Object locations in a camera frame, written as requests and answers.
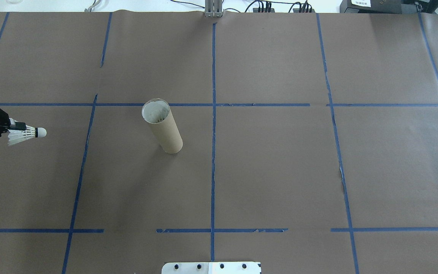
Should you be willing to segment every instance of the white sticker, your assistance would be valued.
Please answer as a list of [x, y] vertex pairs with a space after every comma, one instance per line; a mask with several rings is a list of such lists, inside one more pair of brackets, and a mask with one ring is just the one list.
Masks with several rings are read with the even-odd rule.
[[351, 4], [361, 7], [371, 7], [371, 0], [351, 0]]

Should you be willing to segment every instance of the black wire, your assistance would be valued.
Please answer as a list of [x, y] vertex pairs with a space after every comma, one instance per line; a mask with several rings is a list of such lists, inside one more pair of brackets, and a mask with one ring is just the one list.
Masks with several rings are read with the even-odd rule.
[[227, 9], [224, 9], [224, 10], [235, 10], [235, 11], [241, 13], [240, 11], [238, 11], [238, 10], [236, 10], [236, 9], [233, 9], [233, 8], [227, 8]]
[[203, 6], [200, 6], [200, 5], [197, 5], [197, 4], [194, 4], [194, 3], [189, 3], [189, 2], [181, 2], [181, 1], [177, 1], [177, 0], [170, 0], [170, 1], [172, 1], [172, 2], [175, 2], [175, 3], [182, 3], [182, 4], [189, 4], [189, 5], [194, 5], [194, 6], [197, 6], [197, 7], [200, 7], [200, 8], [203, 8], [203, 9], [205, 9], [205, 7], [203, 7]]
[[[92, 3], [92, 5], [94, 5], [94, 4], [96, 4], [96, 0], [94, 0], [94, 3]], [[89, 9], [89, 12], [92, 12], [92, 8]]]
[[244, 12], [248, 12], [248, 9], [249, 9], [249, 8], [250, 8], [255, 2], [260, 2], [260, 3], [261, 3], [261, 6], [264, 7], [262, 1], [260, 1], [260, 0], [254, 0], [253, 2], [251, 2], [251, 3], [249, 4], [249, 6], [246, 8], [246, 10], [245, 10]]
[[299, 8], [301, 8], [302, 7], [302, 3], [300, 3], [300, 2], [294, 2], [293, 4], [292, 4], [292, 6], [290, 7], [290, 9], [288, 10], [288, 12], [290, 13], [290, 11], [292, 11], [292, 9], [294, 8], [294, 5], [299, 5]]

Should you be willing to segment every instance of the cable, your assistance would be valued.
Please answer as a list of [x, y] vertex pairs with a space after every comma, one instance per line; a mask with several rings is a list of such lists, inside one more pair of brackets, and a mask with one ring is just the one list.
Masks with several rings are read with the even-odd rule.
[[101, 2], [101, 0], [95, 0], [94, 3], [90, 7], [88, 7], [87, 9], [84, 9], [84, 12], [90, 12], [90, 10], [92, 10], [92, 8], [99, 5], [100, 2]]
[[292, 4], [292, 6], [290, 7], [290, 9], [288, 10], [288, 13], [290, 13], [290, 11], [292, 11], [292, 9], [294, 8], [294, 5], [299, 5], [299, 9], [302, 7], [302, 3], [300, 3], [300, 2], [294, 2], [293, 4]]
[[241, 13], [240, 11], [238, 11], [238, 10], [236, 10], [236, 9], [233, 9], [233, 8], [227, 8], [227, 9], [224, 9], [224, 10], [235, 10], [235, 11]]
[[[92, 5], [96, 4], [96, 0], [94, 0], [94, 3]], [[92, 8], [89, 9], [89, 12], [92, 12]]]
[[249, 6], [246, 8], [246, 10], [245, 10], [244, 12], [248, 12], [248, 9], [249, 9], [254, 3], [256, 3], [256, 2], [261, 3], [261, 9], [264, 9], [263, 2], [262, 2], [262, 1], [260, 1], [260, 0], [254, 0], [253, 2], [251, 2], [251, 3], [249, 4]]
[[194, 4], [194, 3], [189, 3], [189, 2], [181, 2], [181, 1], [177, 1], [177, 0], [170, 0], [170, 1], [172, 1], [172, 2], [175, 2], [175, 3], [182, 3], [182, 4], [189, 4], [189, 5], [194, 5], [194, 6], [196, 6], [196, 7], [200, 7], [200, 8], [203, 8], [203, 9], [205, 9], [205, 7], [203, 7], [203, 6], [200, 6], [200, 5], [197, 5], [197, 4]]

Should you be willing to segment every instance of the metal bracket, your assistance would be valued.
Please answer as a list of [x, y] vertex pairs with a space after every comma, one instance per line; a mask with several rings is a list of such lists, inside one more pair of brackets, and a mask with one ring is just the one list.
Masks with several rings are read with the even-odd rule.
[[162, 274], [261, 274], [260, 262], [166, 263]]
[[222, 0], [205, 0], [205, 17], [222, 17]]

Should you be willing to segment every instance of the cardboard tube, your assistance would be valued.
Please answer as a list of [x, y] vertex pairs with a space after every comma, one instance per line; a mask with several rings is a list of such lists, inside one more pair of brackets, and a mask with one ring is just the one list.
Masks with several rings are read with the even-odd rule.
[[156, 98], [146, 102], [141, 115], [166, 153], [174, 154], [182, 149], [182, 137], [165, 100]]

